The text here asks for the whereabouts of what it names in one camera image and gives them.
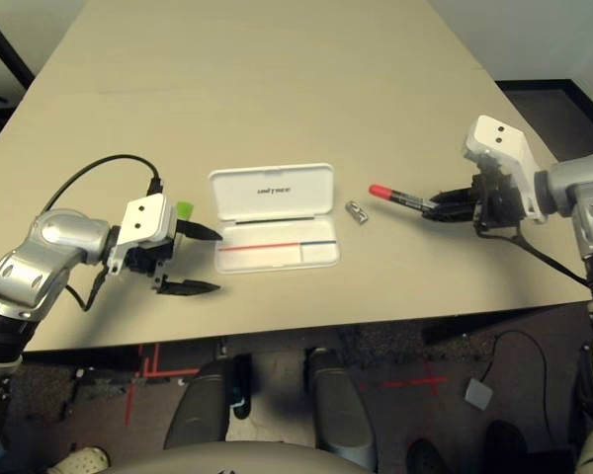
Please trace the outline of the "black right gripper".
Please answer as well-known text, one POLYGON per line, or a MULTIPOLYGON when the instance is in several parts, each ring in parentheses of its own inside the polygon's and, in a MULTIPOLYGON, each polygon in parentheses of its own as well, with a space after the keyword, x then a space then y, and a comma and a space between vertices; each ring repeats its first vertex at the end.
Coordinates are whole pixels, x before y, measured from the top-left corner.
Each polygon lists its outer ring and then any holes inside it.
POLYGON ((495 166, 480 167, 471 188, 442 191, 430 201, 436 206, 422 212, 424 219, 472 221, 476 230, 516 227, 524 218, 521 195, 512 177, 495 166))

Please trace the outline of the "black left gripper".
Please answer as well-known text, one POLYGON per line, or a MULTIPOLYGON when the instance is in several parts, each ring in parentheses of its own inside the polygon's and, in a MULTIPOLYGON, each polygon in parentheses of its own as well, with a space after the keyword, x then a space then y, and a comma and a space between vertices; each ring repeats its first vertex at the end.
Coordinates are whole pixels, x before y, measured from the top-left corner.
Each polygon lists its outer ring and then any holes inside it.
MULTIPOLYGON (((202 241, 221 241, 222 236, 204 225, 178 219, 176 232, 187 238, 202 241)), ((219 285, 199 280, 185 279, 169 281, 165 274, 168 263, 174 254, 174 241, 166 239, 164 243, 151 247, 136 247, 127 252, 127 268, 134 273, 150 279, 151 288, 158 294, 176 296, 195 296, 220 289, 219 285)))

